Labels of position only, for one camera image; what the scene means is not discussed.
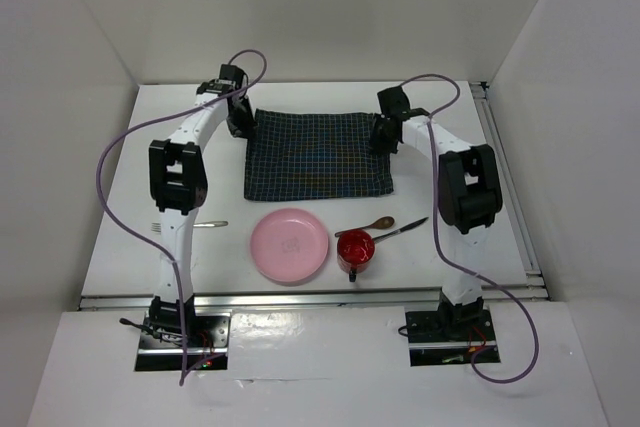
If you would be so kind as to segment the dark checked cloth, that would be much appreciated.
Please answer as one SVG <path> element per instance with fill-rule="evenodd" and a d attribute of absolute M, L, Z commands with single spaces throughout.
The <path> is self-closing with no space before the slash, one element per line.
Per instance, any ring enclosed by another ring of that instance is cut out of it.
<path fill-rule="evenodd" d="M 255 112 L 247 142 L 244 198 L 291 202 L 368 198 L 394 191 L 387 154 L 369 146 L 374 115 Z"/>

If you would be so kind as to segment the red mug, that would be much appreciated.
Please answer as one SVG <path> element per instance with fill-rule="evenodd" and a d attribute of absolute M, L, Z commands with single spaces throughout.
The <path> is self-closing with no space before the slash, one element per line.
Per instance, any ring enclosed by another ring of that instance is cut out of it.
<path fill-rule="evenodd" d="M 364 230 L 349 230 L 338 237 L 338 265 L 350 283 L 355 283 L 358 275 L 369 267 L 374 254 L 375 242 Z"/>

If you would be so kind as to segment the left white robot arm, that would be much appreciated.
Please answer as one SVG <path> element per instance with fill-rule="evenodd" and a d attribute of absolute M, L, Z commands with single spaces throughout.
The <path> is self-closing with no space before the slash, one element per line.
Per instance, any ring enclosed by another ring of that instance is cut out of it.
<path fill-rule="evenodd" d="M 208 194 L 203 151 L 221 123 L 242 138 L 254 134 L 256 122 L 247 94 L 218 99 L 247 85 L 241 68 L 222 65 L 216 79 L 198 87 L 198 111 L 187 115 L 167 139 L 149 146 L 150 192 L 160 212 L 164 248 L 149 323 L 176 346 L 189 344 L 197 334 L 191 256 L 195 219 Z"/>

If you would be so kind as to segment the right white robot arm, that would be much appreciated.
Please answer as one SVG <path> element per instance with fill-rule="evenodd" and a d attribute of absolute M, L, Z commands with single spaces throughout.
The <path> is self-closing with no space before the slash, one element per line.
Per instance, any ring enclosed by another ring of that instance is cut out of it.
<path fill-rule="evenodd" d="M 460 139 L 430 120 L 425 110 L 413 109 L 400 86 L 386 88 L 377 97 L 381 112 L 374 116 L 373 152 L 395 153 L 403 143 L 436 169 L 436 251 L 453 269 L 440 290 L 436 326 L 444 337 L 460 338 L 482 315 L 480 276 L 486 272 L 486 243 L 503 207 L 494 150 Z"/>

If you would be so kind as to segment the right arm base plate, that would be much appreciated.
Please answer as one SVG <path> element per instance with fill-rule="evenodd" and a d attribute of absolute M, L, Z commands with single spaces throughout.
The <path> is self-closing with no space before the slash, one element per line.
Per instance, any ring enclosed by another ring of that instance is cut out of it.
<path fill-rule="evenodd" d="M 471 324 L 451 328 L 444 327 L 435 311 L 409 311 L 397 332 L 408 340 L 412 367 L 470 364 L 474 354 L 478 364 L 500 362 L 488 309 Z"/>

